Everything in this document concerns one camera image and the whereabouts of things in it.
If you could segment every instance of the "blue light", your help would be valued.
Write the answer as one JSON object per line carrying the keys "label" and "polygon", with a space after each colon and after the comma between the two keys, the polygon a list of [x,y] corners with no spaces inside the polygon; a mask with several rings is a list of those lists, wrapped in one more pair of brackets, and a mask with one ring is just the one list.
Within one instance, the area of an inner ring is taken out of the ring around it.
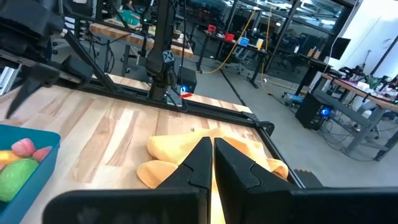
{"label": "blue light", "polygon": [[323,108],[321,110],[322,116],[328,116],[330,114],[330,109],[329,108]]}
{"label": "blue light", "polygon": [[181,92],[189,92],[189,88],[186,85],[181,86]]}

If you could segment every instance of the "red object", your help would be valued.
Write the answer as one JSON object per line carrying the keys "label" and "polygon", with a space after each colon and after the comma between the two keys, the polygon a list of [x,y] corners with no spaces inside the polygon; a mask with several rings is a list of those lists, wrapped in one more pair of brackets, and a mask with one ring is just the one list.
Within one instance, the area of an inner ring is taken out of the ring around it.
{"label": "red object", "polygon": [[42,162],[46,155],[50,152],[51,148],[51,146],[47,146],[35,151],[35,153],[33,153],[33,159],[37,162]]}
{"label": "red object", "polygon": [[182,98],[186,98],[186,97],[190,97],[190,96],[192,96],[192,93],[186,93],[186,94],[180,95],[180,98],[182,99]]}
{"label": "red object", "polygon": [[209,26],[207,27],[207,31],[208,32],[214,32],[216,31],[217,27],[214,25],[209,24]]}
{"label": "red object", "polygon": [[19,157],[29,158],[36,151],[36,147],[33,144],[32,140],[25,138],[14,143],[11,146],[11,150],[15,155]]}
{"label": "red object", "polygon": [[229,33],[225,34],[225,40],[227,40],[227,41],[232,42],[232,40],[234,40],[234,37],[235,37],[235,35],[233,35],[233,34],[229,34]]}

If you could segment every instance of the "computer tower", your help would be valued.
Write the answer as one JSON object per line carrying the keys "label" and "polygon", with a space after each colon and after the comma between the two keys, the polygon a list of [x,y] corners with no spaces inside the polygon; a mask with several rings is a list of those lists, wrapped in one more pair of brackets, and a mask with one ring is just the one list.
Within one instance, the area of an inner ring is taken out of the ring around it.
{"label": "computer tower", "polygon": [[320,101],[313,94],[307,93],[295,117],[304,128],[318,131],[331,110],[332,107],[330,105]]}

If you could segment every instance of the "yellow cloth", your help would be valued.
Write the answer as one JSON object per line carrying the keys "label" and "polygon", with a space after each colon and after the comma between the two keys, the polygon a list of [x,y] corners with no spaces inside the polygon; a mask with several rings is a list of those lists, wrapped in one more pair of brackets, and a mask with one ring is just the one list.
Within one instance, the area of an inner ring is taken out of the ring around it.
{"label": "yellow cloth", "polygon": [[[192,133],[171,136],[152,136],[148,140],[147,149],[149,154],[158,160],[141,164],[137,168],[138,177],[146,186],[152,189],[156,188],[177,169],[178,165],[191,153],[200,139],[206,136],[209,136],[213,143],[214,138],[223,138],[263,168],[283,179],[287,178],[288,169],[286,164],[277,159],[268,159],[264,153],[262,143],[243,138],[238,134],[221,128],[196,129]],[[214,169],[211,190],[211,223],[225,223]]]}

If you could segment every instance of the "blue container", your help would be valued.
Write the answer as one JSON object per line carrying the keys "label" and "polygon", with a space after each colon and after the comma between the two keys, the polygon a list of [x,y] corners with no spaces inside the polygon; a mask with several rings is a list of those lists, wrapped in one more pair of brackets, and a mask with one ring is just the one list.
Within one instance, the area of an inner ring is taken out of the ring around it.
{"label": "blue container", "polygon": [[140,18],[140,15],[138,13],[132,12],[130,10],[123,10],[123,12],[120,12],[119,14],[123,18],[123,20],[126,21],[128,24],[134,25],[134,26],[138,25],[139,19],[137,19],[131,15],[131,14],[134,14],[135,16]]}
{"label": "blue container", "polygon": [[0,202],[0,223],[16,224],[22,220],[52,175],[57,161],[61,140],[59,134],[0,124],[0,149],[11,150],[15,142],[24,138],[31,139],[37,149],[45,146],[52,146],[52,149],[14,199],[10,203]]}

